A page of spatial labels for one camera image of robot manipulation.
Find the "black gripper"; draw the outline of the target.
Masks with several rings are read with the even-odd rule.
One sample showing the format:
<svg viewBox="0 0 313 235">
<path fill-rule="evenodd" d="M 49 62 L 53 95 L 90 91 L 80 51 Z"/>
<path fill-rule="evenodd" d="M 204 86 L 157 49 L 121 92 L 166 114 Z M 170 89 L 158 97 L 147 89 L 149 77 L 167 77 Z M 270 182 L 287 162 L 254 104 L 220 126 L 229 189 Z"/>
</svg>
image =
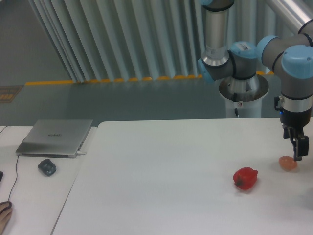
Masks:
<svg viewBox="0 0 313 235">
<path fill-rule="evenodd" d="M 280 110 L 280 121 L 283 124 L 283 138 L 290 139 L 293 145 L 294 161 L 301 161 L 303 156 L 308 156 L 309 137 L 296 134 L 303 134 L 303 127 L 310 122 L 310 109 L 303 112 L 291 112 L 286 109 Z"/>
</svg>

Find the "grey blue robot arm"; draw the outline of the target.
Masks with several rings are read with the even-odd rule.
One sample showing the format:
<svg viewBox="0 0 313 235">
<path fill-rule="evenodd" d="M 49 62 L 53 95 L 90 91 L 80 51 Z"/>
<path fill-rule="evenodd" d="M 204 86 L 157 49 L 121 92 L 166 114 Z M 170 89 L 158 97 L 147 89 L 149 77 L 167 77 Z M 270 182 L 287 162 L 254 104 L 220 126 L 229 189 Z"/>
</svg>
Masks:
<svg viewBox="0 0 313 235">
<path fill-rule="evenodd" d="M 257 76 L 260 61 L 281 80 L 281 94 L 274 99 L 280 113 L 283 137 L 293 145 L 294 160 L 309 152 L 309 138 L 303 128 L 313 108 L 313 12 L 301 0 L 269 0 L 268 6 L 293 32 L 281 39 L 269 35 L 257 45 L 236 42 L 226 46 L 227 23 L 232 0 L 202 0 L 205 10 L 205 50 L 198 67 L 207 82 L 225 79 L 220 93 L 233 102 L 260 99 L 268 86 Z"/>
</svg>

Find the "person hand on mouse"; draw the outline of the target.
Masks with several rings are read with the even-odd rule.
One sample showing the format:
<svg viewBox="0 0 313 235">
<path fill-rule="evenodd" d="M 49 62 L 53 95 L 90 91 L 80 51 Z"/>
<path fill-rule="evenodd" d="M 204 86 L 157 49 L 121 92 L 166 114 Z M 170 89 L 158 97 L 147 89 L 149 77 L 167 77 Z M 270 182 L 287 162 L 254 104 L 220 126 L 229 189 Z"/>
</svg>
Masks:
<svg viewBox="0 0 313 235">
<path fill-rule="evenodd" d="M 0 204 L 0 234 L 3 233 L 8 221 L 12 216 L 12 203 L 9 201 Z"/>
</svg>

